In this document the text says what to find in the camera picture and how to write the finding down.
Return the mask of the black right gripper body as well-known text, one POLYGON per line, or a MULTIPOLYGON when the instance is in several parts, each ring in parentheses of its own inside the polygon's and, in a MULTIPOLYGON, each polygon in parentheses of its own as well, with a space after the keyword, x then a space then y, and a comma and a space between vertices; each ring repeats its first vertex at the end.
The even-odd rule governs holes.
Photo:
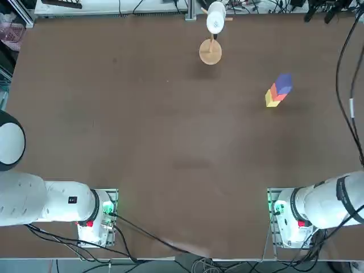
POLYGON ((321 6, 328 6, 329 9, 334 9, 336 11, 341 11, 343 9, 349 8, 352 0, 309 0, 308 1, 308 11, 316 11, 321 6))

